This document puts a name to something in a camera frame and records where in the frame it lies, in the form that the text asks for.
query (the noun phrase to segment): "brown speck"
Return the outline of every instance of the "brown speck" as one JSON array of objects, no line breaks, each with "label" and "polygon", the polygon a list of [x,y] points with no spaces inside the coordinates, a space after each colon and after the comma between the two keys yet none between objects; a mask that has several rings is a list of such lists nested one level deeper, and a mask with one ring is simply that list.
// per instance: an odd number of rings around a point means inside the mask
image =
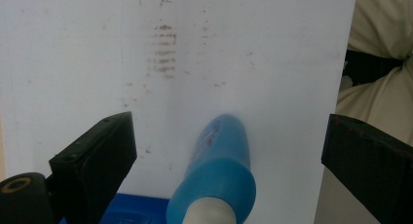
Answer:
[{"label": "brown speck", "polygon": [[155,52],[156,56],[168,56],[171,54],[175,54],[175,51],[157,51]]},{"label": "brown speck", "polygon": [[154,67],[154,70],[158,71],[158,72],[163,72],[163,73],[167,73],[168,71],[173,71],[175,70],[174,66],[161,66],[161,67]]},{"label": "brown speck", "polygon": [[164,3],[171,3],[169,0],[161,0],[161,7],[164,6]]},{"label": "brown speck", "polygon": [[171,80],[171,79],[173,79],[173,76],[172,75],[164,75],[164,78],[167,79],[167,80]]},{"label": "brown speck", "polygon": [[168,34],[156,34],[153,37],[171,37],[171,38],[175,38],[176,37],[176,33],[168,33]]},{"label": "brown speck", "polygon": [[148,146],[145,149],[145,153],[151,154],[152,153],[152,145],[148,144]]},{"label": "brown speck", "polygon": [[160,29],[160,30],[171,30],[172,27],[169,26],[169,25],[164,24],[164,25],[160,26],[159,29]]},{"label": "brown speck", "polygon": [[159,59],[159,63],[164,64],[168,62],[175,62],[175,58]]},{"label": "brown speck", "polygon": [[160,46],[170,46],[170,45],[174,45],[174,42],[160,42],[158,45]]}]

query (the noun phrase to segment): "round black hole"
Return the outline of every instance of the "round black hole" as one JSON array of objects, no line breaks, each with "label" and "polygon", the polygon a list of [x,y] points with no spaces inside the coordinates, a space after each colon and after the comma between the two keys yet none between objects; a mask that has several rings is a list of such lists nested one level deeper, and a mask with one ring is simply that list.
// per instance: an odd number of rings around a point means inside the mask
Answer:
[{"label": "round black hole", "polygon": [[26,184],[26,181],[14,181],[9,185],[9,189],[18,189],[19,187],[23,186]]},{"label": "round black hole", "polygon": [[8,182],[3,188],[3,193],[15,193],[25,187],[31,182],[29,177],[20,177]]}]

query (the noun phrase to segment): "dirt stain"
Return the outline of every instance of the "dirt stain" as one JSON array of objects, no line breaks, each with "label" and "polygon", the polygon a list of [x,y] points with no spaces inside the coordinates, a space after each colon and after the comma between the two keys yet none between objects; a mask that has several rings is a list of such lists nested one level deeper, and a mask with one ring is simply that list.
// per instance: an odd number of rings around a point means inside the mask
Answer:
[{"label": "dirt stain", "polygon": [[174,42],[160,42],[158,45],[160,46],[171,46],[171,45],[175,45]]},{"label": "dirt stain", "polygon": [[169,26],[169,25],[164,24],[164,25],[159,26],[159,29],[160,30],[171,30],[172,27]]},{"label": "dirt stain", "polygon": [[169,63],[169,62],[175,62],[175,58],[159,59],[158,62],[159,62],[160,64],[165,64],[165,63]]},{"label": "dirt stain", "polygon": [[152,37],[169,37],[169,38],[176,38],[176,33],[168,33],[168,34],[155,34]]},{"label": "dirt stain", "polygon": [[158,72],[167,73],[168,71],[174,71],[175,67],[174,66],[161,66],[161,67],[155,66],[154,70]]},{"label": "dirt stain", "polygon": [[155,52],[156,56],[169,56],[175,54],[175,51],[157,51]]},{"label": "dirt stain", "polygon": [[167,79],[167,80],[171,80],[171,79],[173,79],[174,77],[173,77],[172,75],[164,75],[164,78]]},{"label": "dirt stain", "polygon": [[161,6],[161,7],[164,6],[165,3],[171,3],[171,1],[169,1],[169,0],[161,0],[160,6]]}]

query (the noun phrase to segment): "blue plastic base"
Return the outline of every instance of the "blue plastic base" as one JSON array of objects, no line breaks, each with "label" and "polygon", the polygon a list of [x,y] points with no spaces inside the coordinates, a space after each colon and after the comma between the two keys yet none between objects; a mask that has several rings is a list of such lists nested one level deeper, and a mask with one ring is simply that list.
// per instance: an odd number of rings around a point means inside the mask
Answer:
[{"label": "blue plastic base", "polygon": [[169,200],[116,194],[100,224],[166,224]]}]

